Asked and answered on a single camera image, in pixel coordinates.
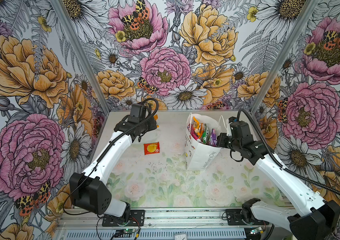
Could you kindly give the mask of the purple snack packet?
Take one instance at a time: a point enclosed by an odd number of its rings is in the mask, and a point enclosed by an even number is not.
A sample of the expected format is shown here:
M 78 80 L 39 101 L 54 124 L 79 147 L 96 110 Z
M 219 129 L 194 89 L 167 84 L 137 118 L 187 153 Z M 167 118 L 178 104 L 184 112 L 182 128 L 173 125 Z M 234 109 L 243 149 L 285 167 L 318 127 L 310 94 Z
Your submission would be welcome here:
M 209 145 L 212 146 L 212 147 L 217 146 L 217 134 L 216 134 L 215 129 L 212 129 L 212 131 L 211 131 L 210 138 L 209 138 Z

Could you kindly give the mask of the red yellow snack packet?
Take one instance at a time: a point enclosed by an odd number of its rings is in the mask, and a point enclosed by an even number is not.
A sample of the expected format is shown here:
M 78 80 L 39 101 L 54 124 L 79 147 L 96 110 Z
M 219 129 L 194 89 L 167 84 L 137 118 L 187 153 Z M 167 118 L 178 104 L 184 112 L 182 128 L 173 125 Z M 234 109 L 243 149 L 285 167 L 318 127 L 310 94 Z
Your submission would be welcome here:
M 144 144 L 144 154 L 145 155 L 159 154 L 159 153 L 160 153 L 159 142 Z

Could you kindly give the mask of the white paper bag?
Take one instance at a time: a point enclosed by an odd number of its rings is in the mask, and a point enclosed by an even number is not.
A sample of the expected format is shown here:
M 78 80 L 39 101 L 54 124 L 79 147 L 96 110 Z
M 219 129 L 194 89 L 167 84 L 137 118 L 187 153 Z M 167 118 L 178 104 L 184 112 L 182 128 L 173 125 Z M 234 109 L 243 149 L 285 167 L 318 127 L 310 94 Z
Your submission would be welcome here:
M 217 157 L 221 148 L 218 146 L 212 147 L 209 143 L 205 145 L 203 142 L 200 143 L 196 141 L 191 136 L 188 130 L 188 125 L 193 124 L 193 117 L 196 117 L 201 124 L 206 124 L 209 128 L 210 134 L 212 129 L 215 129 L 217 138 L 219 134 L 222 133 L 221 122 L 200 114 L 190 113 L 188 116 L 185 128 L 185 156 L 187 161 L 187 170 L 204 170 Z

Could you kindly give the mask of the pink chips bag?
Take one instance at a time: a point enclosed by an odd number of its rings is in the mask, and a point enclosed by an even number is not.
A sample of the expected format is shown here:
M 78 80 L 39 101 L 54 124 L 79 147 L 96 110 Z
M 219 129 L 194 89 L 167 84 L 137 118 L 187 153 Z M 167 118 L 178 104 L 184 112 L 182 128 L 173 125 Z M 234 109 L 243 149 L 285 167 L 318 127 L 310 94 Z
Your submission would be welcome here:
M 201 140 L 201 125 L 200 124 L 190 124 L 188 125 L 188 130 L 191 136 L 198 142 L 202 142 Z

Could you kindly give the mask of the green Fox's spring tea bag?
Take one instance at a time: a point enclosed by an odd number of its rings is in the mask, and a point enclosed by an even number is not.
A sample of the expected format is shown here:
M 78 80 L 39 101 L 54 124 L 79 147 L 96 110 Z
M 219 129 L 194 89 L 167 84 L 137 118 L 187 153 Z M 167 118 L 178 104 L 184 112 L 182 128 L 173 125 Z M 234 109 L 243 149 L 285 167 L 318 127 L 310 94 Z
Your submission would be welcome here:
M 203 127 L 204 127 L 204 132 L 202 134 L 202 142 L 203 144 L 207 145 L 209 143 L 210 131 L 206 124 L 203 124 Z

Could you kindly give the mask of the orange Fox's fruits candy bag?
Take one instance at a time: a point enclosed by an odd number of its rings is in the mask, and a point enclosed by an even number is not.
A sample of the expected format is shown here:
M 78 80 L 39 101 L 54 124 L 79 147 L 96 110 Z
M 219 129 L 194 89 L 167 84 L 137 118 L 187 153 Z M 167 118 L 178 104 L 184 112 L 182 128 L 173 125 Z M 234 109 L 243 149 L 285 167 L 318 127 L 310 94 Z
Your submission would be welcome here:
M 197 135 L 201 141 L 204 139 L 204 134 L 206 132 L 206 125 L 205 124 L 200 124 L 200 127 L 198 129 Z

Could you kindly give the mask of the clear orange cracker packet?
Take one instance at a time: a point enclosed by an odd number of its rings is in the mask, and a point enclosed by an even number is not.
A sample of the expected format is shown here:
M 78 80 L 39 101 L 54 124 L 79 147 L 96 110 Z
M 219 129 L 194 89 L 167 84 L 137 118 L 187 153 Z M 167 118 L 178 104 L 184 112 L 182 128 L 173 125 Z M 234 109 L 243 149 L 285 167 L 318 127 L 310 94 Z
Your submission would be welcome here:
M 196 117 L 193 117 L 193 128 L 194 128 L 194 130 L 199 131 L 200 126 L 201 126 L 200 121 Z

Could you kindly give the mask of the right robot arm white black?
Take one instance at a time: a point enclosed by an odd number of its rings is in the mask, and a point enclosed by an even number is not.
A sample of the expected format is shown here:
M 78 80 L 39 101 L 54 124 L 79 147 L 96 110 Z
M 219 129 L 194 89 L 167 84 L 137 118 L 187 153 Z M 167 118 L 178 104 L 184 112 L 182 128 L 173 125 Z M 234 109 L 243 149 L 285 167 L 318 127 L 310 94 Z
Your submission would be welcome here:
M 324 240 L 336 230 L 340 217 L 338 204 L 324 200 L 306 181 L 288 173 L 288 168 L 268 145 L 254 140 L 248 123 L 229 118 L 227 131 L 219 135 L 218 145 L 239 153 L 242 160 L 262 171 L 294 207 L 288 210 L 252 198 L 242 205 L 243 222 L 268 222 L 290 231 L 297 240 Z

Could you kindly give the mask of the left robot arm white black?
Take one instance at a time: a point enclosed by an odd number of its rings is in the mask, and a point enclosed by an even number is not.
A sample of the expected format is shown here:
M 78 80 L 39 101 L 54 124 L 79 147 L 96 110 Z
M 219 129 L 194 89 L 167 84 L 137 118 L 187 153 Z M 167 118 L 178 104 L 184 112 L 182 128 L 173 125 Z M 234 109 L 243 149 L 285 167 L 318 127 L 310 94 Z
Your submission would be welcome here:
M 154 118 L 159 109 L 156 99 L 146 99 L 133 104 L 126 115 L 114 128 L 103 151 L 82 173 L 74 173 L 69 179 L 69 199 L 75 207 L 97 215 L 116 218 L 118 224 L 130 220 L 130 204 L 112 197 L 107 182 L 123 153 L 135 139 L 141 138 L 157 128 Z

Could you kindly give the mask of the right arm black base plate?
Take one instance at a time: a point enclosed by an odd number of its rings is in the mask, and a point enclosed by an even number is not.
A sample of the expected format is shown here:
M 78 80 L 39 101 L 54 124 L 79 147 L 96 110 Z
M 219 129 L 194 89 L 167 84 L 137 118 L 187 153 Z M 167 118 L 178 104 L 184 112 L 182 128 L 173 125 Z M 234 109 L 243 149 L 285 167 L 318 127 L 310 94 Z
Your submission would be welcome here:
M 239 226 L 239 225 L 248 225 L 248 226 L 268 226 L 269 222 L 260 221 L 256 219 L 250 218 L 245 219 L 242 214 L 242 209 L 226 209 L 221 216 L 222 220 L 227 221 L 229 226 Z

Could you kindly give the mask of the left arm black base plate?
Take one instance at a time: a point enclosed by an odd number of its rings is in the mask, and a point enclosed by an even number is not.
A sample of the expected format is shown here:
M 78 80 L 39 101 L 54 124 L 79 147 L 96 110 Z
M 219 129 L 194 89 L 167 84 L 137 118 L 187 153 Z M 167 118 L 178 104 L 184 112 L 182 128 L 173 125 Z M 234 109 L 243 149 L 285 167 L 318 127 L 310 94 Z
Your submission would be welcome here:
M 121 217 L 105 215 L 103 227 L 142 227 L 145 220 L 145 210 L 126 210 Z

